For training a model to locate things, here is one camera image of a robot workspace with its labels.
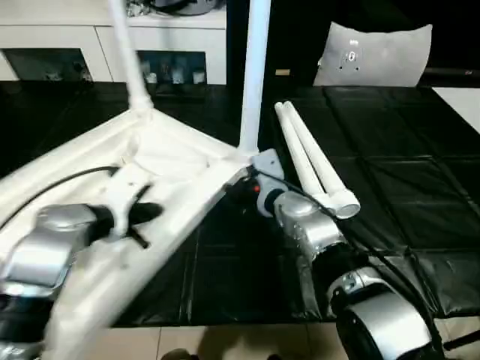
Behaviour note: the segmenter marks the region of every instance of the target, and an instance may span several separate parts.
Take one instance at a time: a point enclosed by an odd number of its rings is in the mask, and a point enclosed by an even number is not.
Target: table
[[[292,182],[298,179],[273,111],[282,100],[295,104],[360,200],[360,213],[344,225],[395,263],[437,317],[479,314],[480,135],[429,88],[278,88],[263,101],[259,145],[277,149]],[[238,142],[241,98],[223,86],[154,103]],[[11,154],[1,157],[0,176],[126,108],[122,84],[0,82],[0,150]],[[307,261],[258,216],[252,186],[230,189],[117,326],[329,320]]]

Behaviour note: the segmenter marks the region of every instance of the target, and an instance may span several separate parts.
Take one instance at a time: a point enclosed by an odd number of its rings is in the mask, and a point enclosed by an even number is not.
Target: glass cabinet door
[[[143,50],[137,52],[149,84],[206,84],[204,52]]]
[[[92,81],[80,49],[2,49],[19,80]]]

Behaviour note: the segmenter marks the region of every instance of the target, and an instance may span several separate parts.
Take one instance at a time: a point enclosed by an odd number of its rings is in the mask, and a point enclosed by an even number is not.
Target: white cabinet
[[[119,56],[115,34],[111,27],[96,27],[113,81],[124,82],[125,71]],[[208,84],[227,82],[226,32],[216,28],[130,28],[137,50],[205,54]]]
[[[8,61],[10,49],[79,50],[93,81],[112,81],[93,26],[0,25],[0,80],[21,77],[14,70],[15,64]]]
[[[170,56],[180,63],[169,69],[173,73],[187,63],[185,80],[206,76],[209,84],[227,82],[225,7],[199,16],[151,13],[128,23],[133,45],[143,52],[140,58],[159,68]],[[80,57],[93,81],[123,82],[125,72],[112,26],[107,0],[0,0],[0,80],[24,78],[19,76],[21,68],[28,69],[24,73],[46,73],[44,68],[52,64],[77,63]]]

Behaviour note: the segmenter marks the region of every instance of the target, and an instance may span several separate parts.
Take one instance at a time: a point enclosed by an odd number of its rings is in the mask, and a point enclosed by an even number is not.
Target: black cable
[[[305,193],[300,187],[298,186],[295,186],[294,184],[288,182],[287,180],[283,180],[282,178],[278,178],[277,176],[274,176],[272,174],[269,174],[267,172],[263,172],[262,170],[258,170],[258,169],[255,169],[253,168],[253,173],[258,173],[258,174],[261,174],[261,175],[264,175],[264,176],[267,176],[269,177],[270,179],[274,179],[284,185],[286,185],[290,190],[292,191],[295,191],[297,194],[300,194],[304,197],[306,197],[307,199],[309,199],[312,203],[316,204],[320,210],[327,216],[329,216],[337,225],[339,225],[339,218],[333,214],[329,209],[327,209],[321,202],[319,202],[317,199],[315,199],[313,196],[311,196],[310,194],[308,193]],[[361,223],[368,231],[370,231],[371,233],[375,233],[371,226],[369,224],[367,224],[366,222],[362,221],[362,219],[359,219],[357,218],[356,219],[359,223]],[[345,237],[345,239],[352,243],[352,239],[350,236],[348,235],[351,235],[353,238],[356,239],[356,241],[364,246],[365,248],[367,248],[367,250],[371,253],[371,255],[373,255],[374,257],[376,257],[381,263],[383,263],[383,265],[385,265],[385,267],[390,270],[390,272],[392,272],[394,274],[395,277],[397,277],[402,283],[403,285],[408,289],[408,291],[411,293],[411,296],[406,296],[406,298],[410,298],[409,301],[412,302],[413,306],[416,308],[416,310],[421,314],[421,316],[423,317],[424,321],[425,321],[425,324],[427,325],[428,327],[428,331],[430,332],[431,336],[432,336],[432,344],[433,344],[433,347],[435,348],[435,350],[437,352],[439,352],[439,354],[443,354],[443,345],[442,345],[442,338],[440,337],[440,334],[438,332],[438,329],[437,327],[435,326],[435,322],[434,322],[434,318],[431,314],[431,311],[430,309],[428,308],[427,304],[425,303],[425,300],[422,298],[422,296],[420,295],[419,291],[413,286],[413,284],[411,283],[411,281],[407,278],[407,276],[405,276],[400,270],[398,270],[398,268],[393,265],[391,262],[389,262],[379,251],[377,251],[373,246],[371,246],[370,244],[368,244],[366,241],[364,241],[362,239],[362,237],[358,234],[356,234],[353,230],[351,229],[347,229],[345,226],[340,226],[339,227],[342,229],[342,231],[346,230],[346,233],[348,234],[345,234],[347,235]],[[405,296],[405,292],[403,290],[399,290],[398,289],[398,286],[397,286],[397,291],[399,291],[399,293],[401,293],[402,295]]]
[[[92,174],[92,173],[99,173],[100,171],[108,171],[111,174],[114,174],[119,168],[117,166],[99,166],[99,167],[93,167],[91,169],[75,172],[74,174],[65,176],[64,178],[61,178],[58,181],[53,182],[52,184],[44,187],[42,190],[38,191],[36,194],[32,195],[29,197],[25,202],[23,202],[14,212],[12,212],[8,217],[1,223],[0,225],[0,231],[2,231],[8,223],[12,221],[13,218],[15,218],[26,206],[28,206],[30,203],[35,201],[38,197],[42,196],[45,194],[47,191],[52,190],[53,188],[56,188],[57,186],[64,184],[65,182],[69,182],[72,179],[78,178],[80,176],[84,176],[87,174]]]

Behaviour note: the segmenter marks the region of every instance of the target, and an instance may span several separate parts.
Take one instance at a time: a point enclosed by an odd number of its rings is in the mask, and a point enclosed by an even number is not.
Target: white fabric
[[[432,25],[360,32],[331,23],[315,86],[416,86],[427,66]]]

